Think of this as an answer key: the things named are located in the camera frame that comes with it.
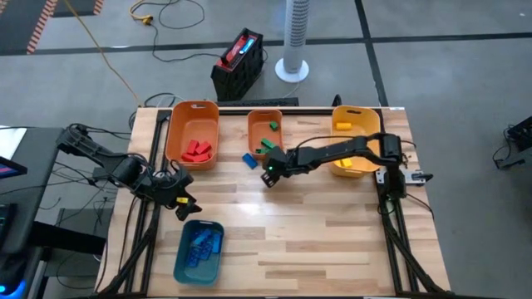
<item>concrete floor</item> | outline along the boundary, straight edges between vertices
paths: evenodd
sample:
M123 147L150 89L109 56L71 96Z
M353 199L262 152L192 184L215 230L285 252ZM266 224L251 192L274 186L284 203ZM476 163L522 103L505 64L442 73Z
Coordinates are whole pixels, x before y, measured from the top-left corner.
M105 1L101 15L83 17L102 46L152 43L153 30L133 23L127 15L133 2ZM161 30L160 44L231 42L242 27L263 33L265 40L283 38L282 0L199 2L205 6L206 21L184 31ZM363 5L373 37L532 32L532 2L526 0L366 0ZM176 26L186 24L198 17L194 12L189 4L169 7L165 20ZM361 37L354 1L312 0L308 35ZM77 47L93 45L76 20L52 18L37 49ZM532 111L531 40L382 43L374 47L389 104L407 108L422 167L435 175L427 189L452 290L486 297L530 297L530 166L499 171L491 155L504 143L502 130ZM267 51L264 73L246 98L282 97L294 88L273 73L282 47ZM195 52L163 51L160 55ZM311 73L294 93L301 105L330 105L337 93L348 105L378 105L363 44L306 46L305 52ZM148 51L108 57L142 98L169 91L187 99L215 99L209 78L212 57L180 63L156 61ZM127 118L135 103L99 55L2 56L0 66L0 123L64 126L81 122L128 130ZM126 148L125 141L104 135L98 138L114 150ZM93 167L64 154L59 159L87 170ZM49 188L42 206L50 206L58 196L64 199L56 209L39 213L39 219L52 223L59 208L80 208L89 199L80 194L89 191L77 185ZM93 282L94 278L70 283L86 286ZM74 294L80 292L73 293L51 279L46 298Z

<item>blue container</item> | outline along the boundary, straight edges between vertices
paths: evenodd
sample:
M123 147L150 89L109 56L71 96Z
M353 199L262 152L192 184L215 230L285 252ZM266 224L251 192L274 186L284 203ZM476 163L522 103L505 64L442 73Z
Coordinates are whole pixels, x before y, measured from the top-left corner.
M209 229L212 233L220 234L219 252L212 252L208 260L199 260L197 267L188 267L187 259L190 254L192 242L197 232ZM185 223L181 234L180 248L175 259L174 278L184 284L200 286L213 286L218 278L219 262L221 260L221 248L224 241L224 227L220 223L190 220Z

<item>orange bin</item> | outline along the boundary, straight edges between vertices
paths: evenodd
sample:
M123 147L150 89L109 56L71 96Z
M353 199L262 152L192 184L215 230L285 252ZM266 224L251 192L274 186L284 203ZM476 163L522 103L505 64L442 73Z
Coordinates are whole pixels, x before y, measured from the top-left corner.
M248 146L249 153L255 159L264 159L265 154L255 153L256 149L263 148L260 141L263 138L270 140L275 145L283 148L283 113L279 110L253 110L248 113ZM274 131L270 128L271 121L277 122L279 128Z
M336 123L338 122L351 124L351 129L337 130ZM332 112L331 135L368 136L380 131L381 119L379 114L373 109L342 105L335 108ZM347 140L347 138L331 138L330 143L337 143L344 140ZM376 155L381 154L378 140L370 141L368 147ZM351 167L343 167L340 161L329 163L332 173L339 176L361 178L379 169L378 165L365 158L353 157L350 159L352 163Z
M166 158L179 161L189 170L212 169L216 164L218 151L218 119L218 106L211 101L188 100L177 104L170 119ZM212 157L204 162L183 161L181 155L186 153L191 140L209 142Z

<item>yellow container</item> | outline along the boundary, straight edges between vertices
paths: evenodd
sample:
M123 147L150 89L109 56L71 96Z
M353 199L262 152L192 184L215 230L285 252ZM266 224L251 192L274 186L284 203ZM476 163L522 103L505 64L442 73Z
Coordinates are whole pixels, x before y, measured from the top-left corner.
M337 130L337 123L350 123L350 130ZM373 109L341 105L332 112L331 135L368 136L381 131L379 114ZM330 143L337 143L347 138L331 138ZM376 155L381 154L378 140L372 140L367 145ZM331 172L335 175L361 178L379 169L378 165L362 157L351 158L351 167L344 167L340 161L329 163Z

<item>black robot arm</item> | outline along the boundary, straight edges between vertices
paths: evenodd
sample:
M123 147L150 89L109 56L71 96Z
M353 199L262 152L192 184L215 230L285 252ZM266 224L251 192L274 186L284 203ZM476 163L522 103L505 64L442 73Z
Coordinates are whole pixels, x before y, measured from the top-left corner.
M153 169L140 154L117 154L94 142L84 125L70 125L57 139L57 148L67 154L86 157L109 174L113 184L128 188L142 200L150 200L167 208L176 208L181 221L190 213L201 211L196 199L185 187L194 181L187 169L176 161L170 164L175 172L153 174Z
M381 155L372 152L367 143L378 140ZM313 148L310 146L289 149L284 153L278 146L270 150L264 159L261 175L268 187L273 187L283 176L289 178L295 174L308 174L321 164L350 157L364 157L374 164L387 167L387 181L389 194L398 198L405 197L405 178L399 170L402 163L401 139L399 136L386 133L376 133L369 136L356 136L350 140L333 145Z

